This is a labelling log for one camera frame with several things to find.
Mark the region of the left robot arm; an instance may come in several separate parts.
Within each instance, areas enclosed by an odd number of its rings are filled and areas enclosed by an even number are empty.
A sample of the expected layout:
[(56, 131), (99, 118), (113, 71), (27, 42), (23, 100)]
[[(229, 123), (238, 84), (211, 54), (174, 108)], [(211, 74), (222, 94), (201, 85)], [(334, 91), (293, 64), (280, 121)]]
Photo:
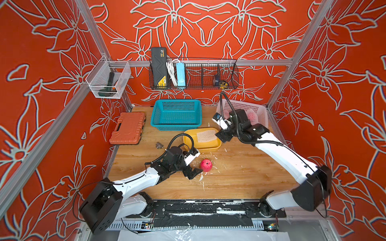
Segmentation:
[(79, 207), (79, 213), (94, 235), (105, 231), (115, 220), (130, 215), (151, 214), (154, 201), (144, 192), (145, 189), (166, 181), (177, 172), (182, 172), (189, 180), (202, 173), (202, 169), (190, 166), (200, 155), (193, 138), (183, 133), (172, 140), (179, 137), (190, 139), (191, 147), (187, 151), (170, 142), (161, 156), (145, 163), (144, 171), (118, 181), (105, 178), (95, 183), (94, 189)]

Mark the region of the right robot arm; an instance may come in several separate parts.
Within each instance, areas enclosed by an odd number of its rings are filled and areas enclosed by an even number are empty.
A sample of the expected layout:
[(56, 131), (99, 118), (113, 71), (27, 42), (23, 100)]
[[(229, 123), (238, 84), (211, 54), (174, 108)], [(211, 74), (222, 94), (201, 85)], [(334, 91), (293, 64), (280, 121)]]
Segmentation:
[(326, 165), (317, 166), (303, 158), (282, 143), (264, 125), (252, 125), (246, 112), (235, 109), (227, 95), (221, 92), (220, 105), (223, 100), (227, 101), (231, 111), (228, 118), (223, 110), (213, 116), (212, 120), (221, 128), (216, 136), (223, 143), (236, 137), (241, 143), (265, 152), (288, 171), (297, 183), (291, 190), (267, 192), (260, 198), (257, 212), (270, 218), (282, 208), (300, 207), (306, 211), (315, 211), (319, 205), (325, 204), (331, 194), (332, 170)]

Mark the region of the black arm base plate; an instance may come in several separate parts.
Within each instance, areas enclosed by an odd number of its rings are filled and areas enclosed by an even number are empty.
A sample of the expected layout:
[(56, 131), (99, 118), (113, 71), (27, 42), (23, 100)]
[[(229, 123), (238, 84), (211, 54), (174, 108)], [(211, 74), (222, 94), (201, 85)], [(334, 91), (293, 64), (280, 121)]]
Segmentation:
[(258, 200), (155, 200), (147, 216), (128, 215), (127, 218), (164, 218), (169, 215), (245, 215), (248, 218), (264, 218), (258, 211)]

